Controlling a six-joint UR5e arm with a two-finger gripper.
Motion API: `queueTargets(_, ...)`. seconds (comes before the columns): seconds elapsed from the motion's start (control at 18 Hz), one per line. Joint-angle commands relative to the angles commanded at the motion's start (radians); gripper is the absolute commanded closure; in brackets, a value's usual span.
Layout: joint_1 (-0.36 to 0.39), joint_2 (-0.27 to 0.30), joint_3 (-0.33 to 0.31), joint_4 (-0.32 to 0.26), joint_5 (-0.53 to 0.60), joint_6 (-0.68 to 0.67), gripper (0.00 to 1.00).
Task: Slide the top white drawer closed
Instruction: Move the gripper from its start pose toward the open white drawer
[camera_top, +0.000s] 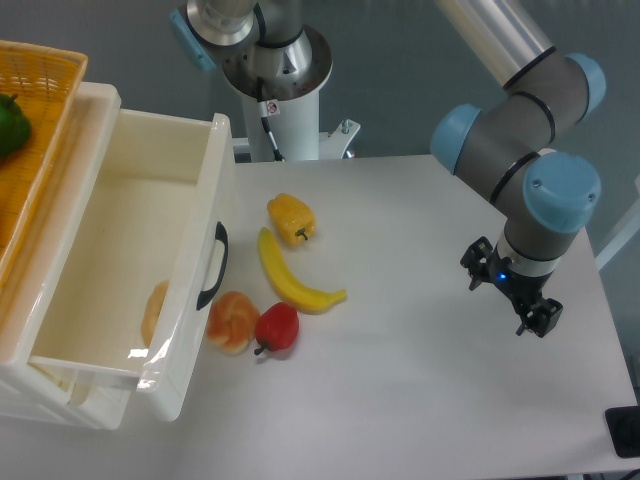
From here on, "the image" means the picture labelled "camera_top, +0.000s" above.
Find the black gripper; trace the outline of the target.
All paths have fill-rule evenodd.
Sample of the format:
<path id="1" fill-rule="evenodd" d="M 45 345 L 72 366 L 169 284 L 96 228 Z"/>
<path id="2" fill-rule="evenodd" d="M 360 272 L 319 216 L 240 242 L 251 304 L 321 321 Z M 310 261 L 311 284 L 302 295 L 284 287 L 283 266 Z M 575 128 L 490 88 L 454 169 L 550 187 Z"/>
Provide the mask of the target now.
<path id="1" fill-rule="evenodd" d="M 509 257 L 501 257 L 486 237 L 480 237 L 463 254 L 460 265 L 470 278 L 469 290 L 483 283 L 492 283 L 512 303 L 520 318 L 516 335 L 525 331 L 543 338 L 553 330 L 563 312 L 563 305 L 555 299 L 542 297 L 541 291 L 550 273 L 527 276 L 512 269 Z"/>

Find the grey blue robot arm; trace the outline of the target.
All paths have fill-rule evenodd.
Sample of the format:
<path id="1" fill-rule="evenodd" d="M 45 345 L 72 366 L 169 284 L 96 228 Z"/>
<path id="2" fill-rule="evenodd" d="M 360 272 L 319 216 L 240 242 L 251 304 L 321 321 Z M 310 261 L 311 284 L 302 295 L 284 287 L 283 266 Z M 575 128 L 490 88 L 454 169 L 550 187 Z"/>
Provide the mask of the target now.
<path id="1" fill-rule="evenodd" d="M 517 1 L 443 1 L 440 9 L 507 95 L 488 111 L 452 109 L 431 136 L 432 155 L 506 219 L 499 240 L 475 241 L 461 264 L 473 286 L 490 283 L 511 302 L 521 331 L 544 336 L 563 307 L 543 287 L 601 192 L 588 161 L 549 145 L 601 103 L 606 79 L 591 58 L 559 54 Z M 357 127 L 319 129 L 318 94 L 333 60 L 298 2 L 189 1 L 170 24 L 191 61 L 221 68 L 241 97 L 252 160 L 346 154 Z"/>

